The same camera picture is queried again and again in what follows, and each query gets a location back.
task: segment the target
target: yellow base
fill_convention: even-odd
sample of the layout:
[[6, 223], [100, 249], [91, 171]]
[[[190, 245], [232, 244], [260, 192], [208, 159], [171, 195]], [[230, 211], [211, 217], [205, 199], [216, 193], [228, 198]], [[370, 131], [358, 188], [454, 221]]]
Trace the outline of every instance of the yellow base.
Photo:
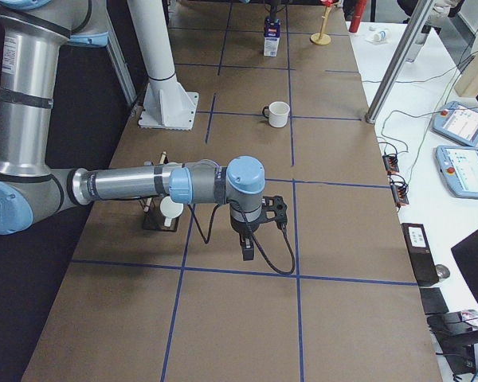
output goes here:
[[321, 36], [320, 33], [314, 33], [310, 36], [310, 40], [317, 45], [327, 45], [331, 42], [331, 37], [326, 34]]

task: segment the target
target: sticker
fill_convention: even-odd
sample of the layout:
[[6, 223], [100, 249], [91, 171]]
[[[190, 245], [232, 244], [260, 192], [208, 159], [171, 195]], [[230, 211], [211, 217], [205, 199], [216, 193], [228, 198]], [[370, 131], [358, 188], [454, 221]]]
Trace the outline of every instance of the sticker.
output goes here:
[[7, 74], [15, 74], [17, 54], [18, 39], [14, 37], [6, 37], [3, 43], [2, 72]]
[[413, 247], [426, 248], [425, 237], [423, 236], [423, 230], [419, 227], [409, 227], [409, 237]]

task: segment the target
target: cup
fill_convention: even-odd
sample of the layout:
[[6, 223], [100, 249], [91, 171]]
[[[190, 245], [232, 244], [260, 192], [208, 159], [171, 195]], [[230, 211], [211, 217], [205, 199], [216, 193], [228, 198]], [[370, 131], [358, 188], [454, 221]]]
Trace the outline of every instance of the cup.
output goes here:
[[285, 102], [276, 101], [264, 107], [262, 115], [269, 120], [269, 124], [272, 127], [283, 127], [287, 124], [288, 113], [290, 112], [290, 106]]

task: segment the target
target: table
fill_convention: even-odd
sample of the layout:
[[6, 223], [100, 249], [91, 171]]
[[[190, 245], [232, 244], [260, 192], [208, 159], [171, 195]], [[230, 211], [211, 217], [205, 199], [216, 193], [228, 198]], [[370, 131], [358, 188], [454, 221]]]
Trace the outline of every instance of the table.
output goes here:
[[[399, 24], [363, 22], [358, 32], [351, 34], [352, 46], [369, 104], [374, 98], [378, 83], [367, 81], [382, 79], [405, 27], [406, 25]], [[380, 45], [367, 42], [365, 38], [373, 33], [370, 28], [389, 29], [388, 42]], [[441, 40], [432, 30], [417, 59], [412, 64], [405, 64], [398, 81], [439, 77], [423, 83], [396, 83], [375, 124], [377, 135], [380, 135], [384, 128], [384, 134], [407, 143], [409, 153], [400, 154], [398, 164], [401, 175], [406, 180], [410, 179], [409, 205], [401, 208], [398, 217], [401, 223], [423, 224], [434, 263], [441, 263], [449, 268], [451, 276], [438, 286], [451, 312], [464, 309], [478, 310], [478, 304], [451, 252], [451, 247], [478, 229], [478, 200], [453, 197], [441, 180], [433, 149], [439, 145], [454, 146], [454, 143], [432, 131], [427, 131], [428, 116], [415, 119], [400, 113], [393, 113], [390, 116], [390, 113], [393, 110], [400, 110], [411, 115], [423, 115], [451, 100], [458, 100], [470, 107], [477, 106], [476, 99], [460, 98], [449, 89], [450, 84], [453, 84], [454, 79], [460, 74], [455, 67]], [[389, 141], [400, 151], [404, 150], [404, 145], [400, 142]], [[443, 377], [445, 380], [451, 380], [449, 368], [446, 370], [448, 365], [442, 361], [440, 360], [440, 365]]]

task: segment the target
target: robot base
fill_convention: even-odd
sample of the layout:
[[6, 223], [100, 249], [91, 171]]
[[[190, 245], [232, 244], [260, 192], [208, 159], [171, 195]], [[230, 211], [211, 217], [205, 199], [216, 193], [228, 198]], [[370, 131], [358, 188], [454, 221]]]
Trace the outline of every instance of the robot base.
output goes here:
[[168, 129], [168, 130], [191, 130], [194, 117], [197, 112], [198, 93], [186, 92], [181, 84], [178, 85], [178, 96], [183, 104], [182, 110], [172, 111], [172, 102], [165, 101], [168, 107], [163, 106], [163, 90], [159, 91], [159, 102], [155, 101], [152, 95], [151, 84], [147, 86], [145, 100], [143, 101], [143, 112], [138, 122], [142, 128]]

